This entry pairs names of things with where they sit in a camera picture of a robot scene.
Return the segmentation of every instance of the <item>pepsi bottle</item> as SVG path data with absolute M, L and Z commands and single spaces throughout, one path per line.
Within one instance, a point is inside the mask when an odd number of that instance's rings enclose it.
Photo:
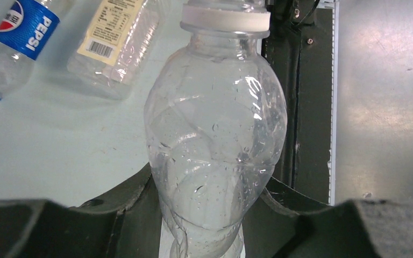
M 25 85 L 74 0 L 16 0 L 0 24 L 0 101 Z

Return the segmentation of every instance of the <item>bottle neck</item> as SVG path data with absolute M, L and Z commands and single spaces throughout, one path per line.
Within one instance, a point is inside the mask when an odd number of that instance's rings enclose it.
M 216 37 L 194 33 L 188 50 L 213 58 L 244 60 L 257 56 L 257 39 L 237 39 Z

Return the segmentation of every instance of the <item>gray metal floor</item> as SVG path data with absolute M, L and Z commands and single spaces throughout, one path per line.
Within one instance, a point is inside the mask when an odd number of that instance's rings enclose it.
M 413 199 L 413 1 L 339 4 L 336 203 Z

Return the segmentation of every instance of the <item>blue label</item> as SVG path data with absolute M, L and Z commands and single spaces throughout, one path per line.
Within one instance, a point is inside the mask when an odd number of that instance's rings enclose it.
M 17 0 L 0 24 L 0 42 L 36 60 L 59 18 L 35 0 Z

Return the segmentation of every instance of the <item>plastic container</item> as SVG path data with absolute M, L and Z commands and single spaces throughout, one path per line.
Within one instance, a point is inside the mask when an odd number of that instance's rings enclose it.
M 129 96 L 170 0 L 101 1 L 67 69 L 107 98 Z
M 193 35 L 165 64 L 145 105 L 147 147 L 170 256 L 240 255 L 241 221 L 269 181 L 286 135 L 286 102 L 257 53 L 263 2 L 189 1 Z
M 25 85 L 74 0 L 17 0 L 0 24 L 0 100 Z

